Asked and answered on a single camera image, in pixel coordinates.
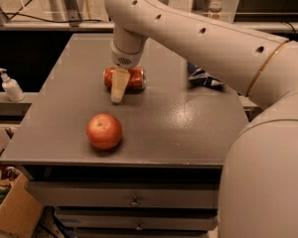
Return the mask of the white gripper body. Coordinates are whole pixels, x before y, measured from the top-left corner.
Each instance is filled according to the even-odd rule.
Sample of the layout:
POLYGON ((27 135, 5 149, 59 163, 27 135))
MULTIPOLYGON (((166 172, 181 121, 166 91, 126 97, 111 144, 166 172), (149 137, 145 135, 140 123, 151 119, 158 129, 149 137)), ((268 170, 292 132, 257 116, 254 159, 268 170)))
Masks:
POLYGON ((139 64, 143 51, 132 54, 120 51, 114 43, 110 43, 110 57, 112 62, 123 68, 132 68, 139 64))

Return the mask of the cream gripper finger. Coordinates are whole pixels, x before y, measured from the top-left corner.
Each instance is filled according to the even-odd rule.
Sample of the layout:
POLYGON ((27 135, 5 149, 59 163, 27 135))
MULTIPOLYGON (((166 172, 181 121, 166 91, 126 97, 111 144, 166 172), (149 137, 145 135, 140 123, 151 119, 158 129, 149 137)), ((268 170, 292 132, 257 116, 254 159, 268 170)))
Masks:
POLYGON ((111 101, 120 103, 130 79, 130 72, 118 67, 112 72, 111 101))

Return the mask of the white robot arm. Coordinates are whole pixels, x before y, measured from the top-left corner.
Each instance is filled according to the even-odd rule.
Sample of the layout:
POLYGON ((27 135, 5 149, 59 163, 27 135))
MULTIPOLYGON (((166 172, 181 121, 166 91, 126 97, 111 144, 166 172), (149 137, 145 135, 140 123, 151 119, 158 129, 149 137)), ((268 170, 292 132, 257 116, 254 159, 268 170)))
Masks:
POLYGON ((104 0, 112 60, 139 63, 151 38, 262 108, 226 155, 219 238, 298 238, 298 43, 169 7, 104 0))

